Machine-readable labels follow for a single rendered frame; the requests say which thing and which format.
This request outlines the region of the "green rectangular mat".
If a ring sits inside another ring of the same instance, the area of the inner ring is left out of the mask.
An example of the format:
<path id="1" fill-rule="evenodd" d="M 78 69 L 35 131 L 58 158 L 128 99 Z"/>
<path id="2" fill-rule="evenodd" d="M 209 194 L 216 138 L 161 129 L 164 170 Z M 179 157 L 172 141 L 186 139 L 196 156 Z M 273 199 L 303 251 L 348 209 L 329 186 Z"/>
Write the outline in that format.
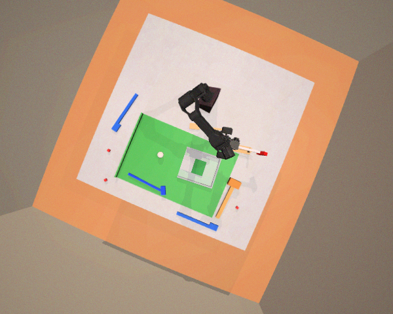
<path id="1" fill-rule="evenodd" d="M 217 155 L 210 142 L 189 132 L 143 114 L 117 178 L 150 191 L 189 209 L 213 217 L 239 154 L 221 159 L 211 188 L 177 178 L 187 147 Z M 158 152 L 164 156 L 159 158 Z M 128 175 L 131 173 L 156 186 L 166 195 Z"/>

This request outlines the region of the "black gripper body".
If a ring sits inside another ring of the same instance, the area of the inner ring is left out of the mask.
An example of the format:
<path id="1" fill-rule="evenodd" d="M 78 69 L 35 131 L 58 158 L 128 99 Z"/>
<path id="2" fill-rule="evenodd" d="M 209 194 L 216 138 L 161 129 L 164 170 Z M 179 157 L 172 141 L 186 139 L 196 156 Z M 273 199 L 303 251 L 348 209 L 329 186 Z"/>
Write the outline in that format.
<path id="1" fill-rule="evenodd" d="M 227 137 L 227 139 L 229 140 L 229 135 L 227 136 L 227 134 L 231 134 L 232 135 L 232 133 L 233 133 L 233 129 L 232 128 L 229 128 L 229 127 L 222 127 L 222 130 L 221 130 L 221 132 L 222 133 L 225 133 L 225 136 Z M 217 158 L 221 158 L 221 159 L 225 159 L 224 158 L 224 155 L 223 155 L 223 153 L 222 152 L 220 152 L 220 151 L 218 151 L 217 152 L 217 155 L 216 155 L 216 157 Z"/>

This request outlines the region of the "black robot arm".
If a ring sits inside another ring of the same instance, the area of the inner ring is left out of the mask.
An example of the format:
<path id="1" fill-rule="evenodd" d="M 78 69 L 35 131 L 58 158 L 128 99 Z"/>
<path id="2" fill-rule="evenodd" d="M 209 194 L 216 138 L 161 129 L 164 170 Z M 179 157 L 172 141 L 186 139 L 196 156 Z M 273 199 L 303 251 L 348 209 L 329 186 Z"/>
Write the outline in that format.
<path id="1" fill-rule="evenodd" d="M 227 137 L 222 134 L 221 131 L 213 129 L 213 127 L 208 123 L 208 121 L 201 115 L 199 110 L 199 101 L 201 97 L 203 102 L 211 102 L 214 96 L 214 92 L 210 91 L 210 87 L 206 83 L 200 83 L 192 90 L 182 95 L 178 99 L 178 104 L 181 110 L 188 114 L 191 121 L 193 121 L 207 136 L 211 146 L 213 146 L 217 151 L 221 150 L 224 158 L 227 160 L 235 156 L 233 150 L 238 150 L 240 146 L 240 140 L 237 137 L 233 139 L 227 139 Z M 195 102 L 195 110 L 191 113 L 186 111 L 186 107 Z"/>

